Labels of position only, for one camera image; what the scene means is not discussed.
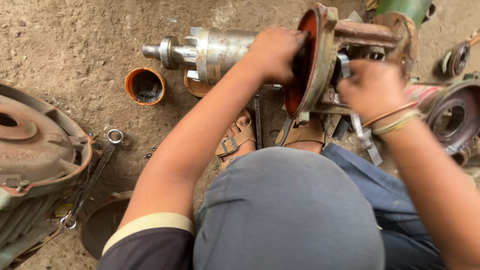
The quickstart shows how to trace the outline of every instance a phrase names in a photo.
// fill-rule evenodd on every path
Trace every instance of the dirt floor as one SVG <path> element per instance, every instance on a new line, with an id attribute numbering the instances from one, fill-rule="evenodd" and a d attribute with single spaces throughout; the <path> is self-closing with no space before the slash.
<path id="1" fill-rule="evenodd" d="M 183 85 L 183 71 L 171 71 L 161 62 L 142 56 L 143 43 L 158 43 L 163 35 L 189 34 L 190 26 L 260 30 L 267 25 L 295 28 L 313 0 L 2 0 L 0 5 L 0 80 L 24 89 L 55 105 L 93 135 L 97 148 L 107 145 L 106 132 L 119 128 L 127 135 L 109 161 L 85 209 L 92 210 L 112 192 L 134 188 L 148 162 L 143 154 L 158 145 L 173 126 L 198 101 Z M 445 50 L 468 38 L 480 25 L 480 1 L 435 0 L 436 15 L 420 30 L 418 62 L 414 71 L 423 81 L 433 81 L 432 68 Z M 324 0 L 336 6 L 340 18 L 356 10 L 365 16 L 362 0 Z M 471 52 L 467 71 L 480 71 L 480 46 Z M 166 80 L 166 96 L 155 106 L 139 106 L 124 90 L 128 72 L 149 67 Z M 275 129 L 283 123 L 282 94 L 262 96 L 264 145 L 272 146 Z M 348 134 L 341 146 L 370 160 Z M 380 142 L 384 163 L 397 175 Z M 212 159 L 198 182 L 195 209 L 218 174 Z M 478 173 L 470 169 L 475 176 Z M 18 269 L 85 270 L 96 261 L 85 255 L 79 229 L 66 231 L 43 247 Z"/>

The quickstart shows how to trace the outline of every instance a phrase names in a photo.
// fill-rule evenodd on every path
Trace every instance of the green pipe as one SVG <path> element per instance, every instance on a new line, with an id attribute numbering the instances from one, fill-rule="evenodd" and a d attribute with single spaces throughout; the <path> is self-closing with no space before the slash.
<path id="1" fill-rule="evenodd" d="M 431 5 L 432 0 L 380 0 L 376 15 L 387 11 L 401 12 L 419 27 Z"/>

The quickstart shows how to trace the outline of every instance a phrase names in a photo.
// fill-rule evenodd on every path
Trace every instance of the forearm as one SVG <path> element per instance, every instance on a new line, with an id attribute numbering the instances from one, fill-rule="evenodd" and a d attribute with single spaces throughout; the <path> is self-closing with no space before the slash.
<path id="1" fill-rule="evenodd" d="M 249 63 L 240 61 L 180 120 L 140 175 L 120 226 L 157 212 L 192 216 L 195 182 L 225 130 L 261 84 Z"/>
<path id="2" fill-rule="evenodd" d="M 444 258 L 475 265 L 480 258 L 480 196 L 428 127 L 412 120 L 383 135 L 417 211 Z"/>

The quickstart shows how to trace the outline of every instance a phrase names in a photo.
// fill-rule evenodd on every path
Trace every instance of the hand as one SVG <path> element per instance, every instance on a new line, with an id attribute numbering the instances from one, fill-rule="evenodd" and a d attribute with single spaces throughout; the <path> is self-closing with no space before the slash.
<path id="1" fill-rule="evenodd" d="M 407 104 L 405 82 L 398 66 L 379 61 L 353 60 L 352 76 L 338 83 L 340 99 L 368 121 Z"/>
<path id="2" fill-rule="evenodd" d="M 310 33 L 279 26 L 267 26 L 255 38 L 242 58 L 258 71 L 265 84 L 290 84 L 295 76 L 293 59 Z"/>

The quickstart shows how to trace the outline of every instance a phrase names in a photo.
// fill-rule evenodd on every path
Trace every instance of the sandal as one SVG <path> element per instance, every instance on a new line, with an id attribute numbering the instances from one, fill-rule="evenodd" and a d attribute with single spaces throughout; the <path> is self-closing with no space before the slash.
<path id="1" fill-rule="evenodd" d="M 313 115 L 320 118 L 320 122 L 322 122 L 323 127 L 322 131 L 309 127 L 299 128 L 296 120 L 287 117 L 283 124 L 282 130 L 280 130 L 280 133 L 278 133 L 278 136 L 276 137 L 275 146 L 284 147 L 285 145 L 291 143 L 314 141 L 321 143 L 322 147 L 324 147 L 326 133 L 322 118 L 317 114 Z"/>
<path id="2" fill-rule="evenodd" d="M 250 120 L 250 123 L 246 127 L 244 127 L 240 125 L 237 121 L 235 121 L 235 124 L 240 129 L 240 133 L 235 135 L 235 137 L 228 137 L 223 139 L 215 151 L 215 154 L 218 156 L 218 160 L 221 163 L 221 166 L 220 166 L 221 171 L 223 171 L 228 165 L 232 163 L 233 160 L 237 158 L 237 157 L 232 157 L 226 161 L 222 161 L 221 157 L 237 151 L 239 146 L 241 146 L 242 144 L 244 144 L 249 140 L 255 143 L 257 142 L 257 140 L 255 139 L 255 134 L 253 132 L 252 117 L 250 116 L 250 112 L 246 108 L 243 109 L 242 112 Z"/>

